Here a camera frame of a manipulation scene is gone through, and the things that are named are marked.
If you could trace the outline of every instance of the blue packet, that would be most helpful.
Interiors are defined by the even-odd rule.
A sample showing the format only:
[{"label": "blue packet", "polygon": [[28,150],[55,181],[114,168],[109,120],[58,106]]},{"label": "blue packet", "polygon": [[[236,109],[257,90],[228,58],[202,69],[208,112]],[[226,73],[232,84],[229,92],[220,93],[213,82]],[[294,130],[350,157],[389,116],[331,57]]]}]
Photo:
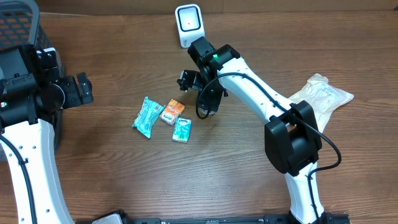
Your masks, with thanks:
[{"label": "blue packet", "polygon": [[191,132],[191,120],[177,118],[173,132],[173,141],[187,143]]},{"label": "blue packet", "polygon": [[139,132],[150,138],[152,127],[164,108],[165,106],[148,99],[148,96],[146,96],[132,127],[137,128]]}]

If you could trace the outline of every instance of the basket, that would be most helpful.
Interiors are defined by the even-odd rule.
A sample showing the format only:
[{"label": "basket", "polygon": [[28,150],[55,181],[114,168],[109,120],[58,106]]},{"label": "basket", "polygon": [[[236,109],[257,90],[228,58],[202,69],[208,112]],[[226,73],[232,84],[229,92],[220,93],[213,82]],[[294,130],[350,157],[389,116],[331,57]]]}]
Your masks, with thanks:
[{"label": "basket", "polygon": [[[0,50],[22,44],[32,44],[41,49],[53,47],[39,24],[39,18],[39,7],[33,0],[0,0]],[[60,77],[63,77],[65,70],[59,56],[57,57]],[[59,149],[61,115],[61,111],[57,112],[52,122],[55,131],[55,152]],[[0,146],[0,161],[6,160],[7,157]]]}]

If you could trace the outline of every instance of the wooden surface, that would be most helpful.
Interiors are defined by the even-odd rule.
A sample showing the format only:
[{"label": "wooden surface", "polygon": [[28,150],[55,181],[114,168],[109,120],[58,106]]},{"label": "wooden surface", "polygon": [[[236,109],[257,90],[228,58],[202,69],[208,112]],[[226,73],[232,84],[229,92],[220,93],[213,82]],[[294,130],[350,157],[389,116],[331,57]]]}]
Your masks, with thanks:
[{"label": "wooden surface", "polygon": [[[325,134],[343,163],[318,175],[326,211],[352,223],[398,223],[398,13],[296,12],[204,15],[206,37],[232,45],[261,78],[290,96],[314,73],[355,95]],[[219,112],[196,118],[196,93],[179,91],[183,69],[196,69],[179,47],[175,18],[44,18],[69,74],[85,71],[95,102],[67,110],[57,166],[73,219],[123,208],[132,217],[241,217],[286,213],[284,176],[264,153],[259,120],[233,94]],[[186,105],[188,144],[155,123],[152,139],[131,128],[145,96]],[[335,162],[324,144],[320,165]],[[16,223],[6,163],[0,164],[0,223]]]},{"label": "wooden surface", "polygon": [[[190,0],[36,0],[42,12],[82,15],[173,14]],[[393,10],[398,0],[196,0],[202,13]]]}]

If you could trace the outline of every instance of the black cable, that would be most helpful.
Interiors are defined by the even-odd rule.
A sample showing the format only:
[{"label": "black cable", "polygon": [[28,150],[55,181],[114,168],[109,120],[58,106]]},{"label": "black cable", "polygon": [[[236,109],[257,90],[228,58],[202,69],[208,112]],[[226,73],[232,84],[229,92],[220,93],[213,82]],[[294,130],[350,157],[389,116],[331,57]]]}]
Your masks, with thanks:
[{"label": "black cable", "polygon": [[29,207],[30,207],[30,215],[32,217],[32,224],[37,224],[36,208],[35,208],[35,201],[33,198],[32,184],[30,183],[29,174],[26,169],[25,165],[26,162],[22,158],[21,154],[18,152],[17,148],[15,148],[15,146],[10,141],[8,141],[8,139],[6,139],[6,137],[4,137],[2,134],[0,134],[0,140],[2,140],[11,149],[11,151],[17,157],[19,165],[21,166],[22,173],[25,178],[27,196],[29,198]]},{"label": "black cable", "polygon": [[318,130],[316,130],[315,128],[311,127],[309,124],[307,124],[305,121],[303,121],[302,119],[298,118],[297,116],[295,116],[294,114],[292,114],[291,112],[289,112],[287,109],[285,109],[282,105],[279,104],[278,101],[276,101],[275,99],[273,99],[273,97],[270,96],[270,94],[267,92],[267,90],[265,90],[257,81],[255,81],[255,79],[253,79],[252,77],[250,77],[249,75],[243,74],[243,73],[236,73],[236,72],[231,72],[231,73],[225,73],[222,75],[218,75],[216,78],[214,78],[212,81],[210,81],[203,89],[202,91],[199,93],[198,98],[197,98],[197,103],[196,103],[196,112],[197,112],[197,116],[200,119],[205,119],[208,117],[209,113],[210,113],[210,104],[209,104],[209,110],[207,111],[207,114],[204,117],[201,117],[199,115],[198,112],[198,103],[199,103],[199,98],[201,98],[202,94],[204,92],[206,92],[206,89],[215,81],[219,80],[220,78],[226,77],[226,76],[240,76],[243,78],[247,78],[248,80],[250,80],[251,82],[253,82],[253,84],[255,84],[262,92],[263,94],[265,94],[265,96],[274,104],[276,105],[276,107],[278,107],[280,110],[282,110],[283,112],[289,114],[289,116],[291,118],[293,118],[294,120],[296,120],[296,122],[300,123],[301,125],[307,127],[308,129],[310,129],[311,131],[313,131],[316,135],[318,135],[319,137],[321,137],[323,140],[325,140],[335,151],[337,154],[337,162],[334,163],[333,165],[330,166],[325,166],[325,167],[321,167],[321,168],[317,168],[314,169],[312,171],[310,171],[308,173],[307,176],[307,180],[308,180],[308,186],[310,188],[310,196],[311,196],[311,202],[312,202],[312,206],[315,212],[315,216],[317,218],[317,222],[319,223],[319,214],[318,214],[318,210],[317,210],[317,206],[315,205],[315,199],[313,197],[313,192],[312,192],[312,186],[311,186],[311,175],[314,174],[315,172],[321,171],[321,170],[328,170],[328,169],[332,169],[337,167],[338,165],[340,165],[341,163],[341,153],[338,150],[337,146],[329,139],[327,138],[324,134],[322,134],[321,132],[319,132]]}]

